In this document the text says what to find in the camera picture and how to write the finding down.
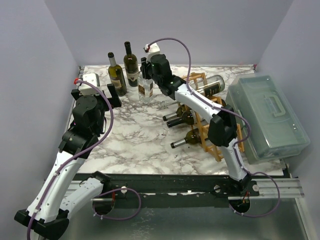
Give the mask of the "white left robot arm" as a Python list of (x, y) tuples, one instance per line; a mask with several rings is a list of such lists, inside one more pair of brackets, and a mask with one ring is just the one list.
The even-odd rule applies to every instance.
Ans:
[(27, 228), (28, 240), (58, 240), (70, 220), (89, 200), (107, 197), (111, 185), (107, 177), (96, 172), (69, 196), (65, 196), (74, 176), (91, 151), (110, 134), (114, 124), (114, 108), (122, 103), (113, 84), (106, 97), (100, 88), (81, 79), (71, 94), (75, 99), (73, 122), (63, 134), (54, 165), (33, 202), (18, 210), (14, 220)]

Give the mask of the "square clear liquor bottle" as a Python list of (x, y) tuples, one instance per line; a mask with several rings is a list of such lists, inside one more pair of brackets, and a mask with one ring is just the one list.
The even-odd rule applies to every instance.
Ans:
[(138, 96), (139, 100), (148, 103), (153, 98), (154, 82), (152, 79), (143, 78), (142, 73), (138, 76)]

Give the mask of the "olive wine bottle brown label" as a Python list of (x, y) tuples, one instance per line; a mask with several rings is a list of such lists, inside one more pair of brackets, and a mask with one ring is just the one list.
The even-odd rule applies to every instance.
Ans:
[(174, 119), (174, 118), (179, 118), (182, 116), (182, 114), (186, 111), (186, 106), (183, 104), (183, 105), (180, 105), (177, 110), (173, 113), (170, 113), (170, 114), (167, 114), (167, 115), (164, 115), (162, 117), (163, 121), (168, 121), (170, 119)]

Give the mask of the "green bottle Primitivo label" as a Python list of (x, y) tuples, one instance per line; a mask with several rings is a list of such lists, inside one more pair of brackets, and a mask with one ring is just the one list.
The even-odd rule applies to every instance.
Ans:
[(125, 82), (123, 69), (120, 65), (116, 63), (113, 52), (108, 53), (108, 58), (110, 62), (110, 66), (108, 68), (108, 75), (110, 81), (114, 85), (116, 93), (120, 97), (122, 97), (127, 94), (127, 85)]

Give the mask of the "green wine bottle cream label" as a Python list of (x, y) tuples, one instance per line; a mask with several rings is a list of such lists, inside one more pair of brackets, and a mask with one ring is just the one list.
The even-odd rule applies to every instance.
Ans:
[(168, 128), (172, 128), (180, 124), (187, 124), (187, 125), (195, 124), (194, 115), (190, 111), (186, 111), (182, 114), (181, 117), (170, 120), (166, 123)]

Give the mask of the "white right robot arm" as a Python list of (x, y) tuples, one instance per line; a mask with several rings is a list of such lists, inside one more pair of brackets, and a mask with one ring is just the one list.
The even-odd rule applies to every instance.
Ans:
[(237, 136), (236, 113), (230, 105), (222, 106), (192, 89), (188, 82), (172, 74), (170, 63), (164, 54), (141, 58), (143, 78), (153, 80), (161, 92), (173, 100), (187, 105), (208, 123), (208, 139), (222, 151), (226, 162), (230, 191), (241, 196), (248, 190), (250, 174), (244, 167)]

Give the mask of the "dark green bottle Masini label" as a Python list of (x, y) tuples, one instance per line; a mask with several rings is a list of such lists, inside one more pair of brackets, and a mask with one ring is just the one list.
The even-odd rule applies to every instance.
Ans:
[(138, 86), (139, 66), (137, 57), (132, 53), (131, 43), (126, 41), (124, 43), (125, 56), (123, 58), (124, 68), (128, 83), (131, 87)]

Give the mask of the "green wine bottle white label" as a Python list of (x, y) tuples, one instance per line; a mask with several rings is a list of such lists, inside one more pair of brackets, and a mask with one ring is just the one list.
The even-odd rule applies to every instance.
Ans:
[(196, 128), (188, 131), (184, 138), (172, 142), (170, 144), (170, 147), (172, 149), (175, 149), (186, 144), (196, 145), (196, 144), (200, 144), (201, 142), (202, 142), (202, 139), (201, 139), (200, 131), (199, 129)]

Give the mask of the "round clear glass bottle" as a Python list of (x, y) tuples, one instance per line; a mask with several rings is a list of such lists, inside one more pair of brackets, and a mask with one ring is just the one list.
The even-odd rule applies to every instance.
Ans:
[(225, 81), (221, 75), (213, 75), (208, 78), (191, 80), (189, 85), (198, 93), (209, 98), (225, 89)]

